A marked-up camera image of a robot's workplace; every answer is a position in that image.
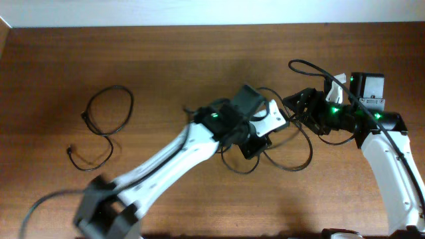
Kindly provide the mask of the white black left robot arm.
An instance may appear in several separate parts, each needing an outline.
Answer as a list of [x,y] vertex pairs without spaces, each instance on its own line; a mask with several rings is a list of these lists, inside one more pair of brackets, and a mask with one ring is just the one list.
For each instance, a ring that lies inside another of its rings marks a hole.
[[219,149],[237,145],[246,159],[261,154],[269,134],[286,124],[277,103],[244,85],[231,98],[220,98],[189,113],[183,131],[139,167],[107,182],[90,182],[73,223],[85,238],[138,239],[141,220],[179,178]]

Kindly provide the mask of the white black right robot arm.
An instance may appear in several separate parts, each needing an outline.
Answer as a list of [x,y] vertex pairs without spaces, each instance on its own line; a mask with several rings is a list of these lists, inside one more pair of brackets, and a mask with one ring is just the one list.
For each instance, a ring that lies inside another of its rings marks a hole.
[[354,72],[348,88],[327,76],[323,91],[306,88],[283,104],[318,136],[350,132],[373,170],[391,238],[423,238],[424,181],[402,116],[384,110],[383,88],[383,74]]

